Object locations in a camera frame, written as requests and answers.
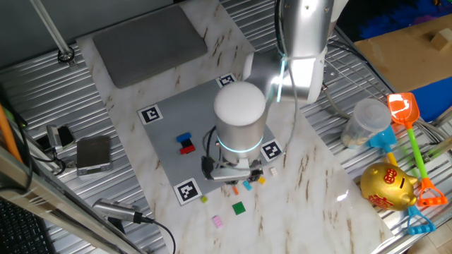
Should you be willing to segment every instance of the clear plastic cup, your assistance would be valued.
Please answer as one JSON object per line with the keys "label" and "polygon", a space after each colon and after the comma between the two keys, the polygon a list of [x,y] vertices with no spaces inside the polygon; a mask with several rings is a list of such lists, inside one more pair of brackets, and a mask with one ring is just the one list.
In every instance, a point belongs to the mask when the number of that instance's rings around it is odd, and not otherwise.
{"label": "clear plastic cup", "polygon": [[391,123],[388,107],[376,99],[363,99],[355,105],[352,118],[340,136],[348,148],[358,148]]}

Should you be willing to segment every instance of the blue block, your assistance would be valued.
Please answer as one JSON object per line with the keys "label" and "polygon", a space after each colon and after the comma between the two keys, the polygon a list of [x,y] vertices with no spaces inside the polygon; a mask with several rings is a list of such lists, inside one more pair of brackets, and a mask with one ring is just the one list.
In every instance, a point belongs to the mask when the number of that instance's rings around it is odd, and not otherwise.
{"label": "blue block", "polygon": [[190,133],[184,133],[180,136],[177,136],[177,142],[181,143],[182,141],[188,140],[191,138],[191,134]]}
{"label": "blue block", "polygon": [[245,181],[243,181],[243,185],[245,186],[245,188],[248,190],[248,191],[250,191],[253,187],[251,187],[250,185],[249,185],[249,182],[247,181],[247,180],[245,180]]}

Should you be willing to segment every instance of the marble surface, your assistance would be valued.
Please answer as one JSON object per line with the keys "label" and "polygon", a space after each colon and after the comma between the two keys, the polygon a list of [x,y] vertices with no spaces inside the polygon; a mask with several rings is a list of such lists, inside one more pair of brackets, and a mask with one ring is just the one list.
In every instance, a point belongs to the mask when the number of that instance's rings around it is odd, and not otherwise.
{"label": "marble surface", "polygon": [[[96,88],[109,112],[145,197],[158,222],[177,242],[177,253],[371,253],[391,231],[345,173],[302,113],[287,154],[264,169],[266,183],[236,196],[229,186],[207,194],[208,202],[184,206],[174,194],[136,111],[222,74],[240,79],[244,60],[254,49],[218,1],[181,4],[204,36],[208,53],[157,76],[117,89],[93,44],[77,39]],[[293,104],[274,104],[268,126],[285,146],[293,123]],[[246,212],[235,215],[232,205]],[[217,229],[217,215],[223,228]],[[170,237],[163,232],[172,252]]]}

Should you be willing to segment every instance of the gray device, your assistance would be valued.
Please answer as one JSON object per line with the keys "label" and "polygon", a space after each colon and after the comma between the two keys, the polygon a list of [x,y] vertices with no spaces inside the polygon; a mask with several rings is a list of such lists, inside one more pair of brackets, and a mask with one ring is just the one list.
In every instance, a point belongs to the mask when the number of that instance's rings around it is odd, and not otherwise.
{"label": "gray device", "polygon": [[46,126],[47,135],[49,136],[50,147],[58,154],[63,151],[63,145],[61,144],[61,138],[59,137],[58,127],[55,125]]}
{"label": "gray device", "polygon": [[118,202],[106,198],[100,198],[96,201],[93,205],[93,209],[103,216],[128,222],[133,222],[136,213],[140,212],[140,208],[136,205],[130,205],[125,202]]}
{"label": "gray device", "polygon": [[77,142],[77,176],[109,171],[110,137],[100,136]]}
{"label": "gray device", "polygon": [[207,53],[204,39],[179,6],[117,25],[93,41],[118,88]]}

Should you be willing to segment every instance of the golden piggy bank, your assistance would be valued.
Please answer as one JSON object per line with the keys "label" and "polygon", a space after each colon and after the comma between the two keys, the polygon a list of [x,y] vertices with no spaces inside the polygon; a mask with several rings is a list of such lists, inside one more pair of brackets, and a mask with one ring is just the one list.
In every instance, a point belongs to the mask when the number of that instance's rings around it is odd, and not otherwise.
{"label": "golden piggy bank", "polygon": [[385,210],[403,211],[416,203],[414,176],[389,163],[375,163],[361,176],[362,196]]}

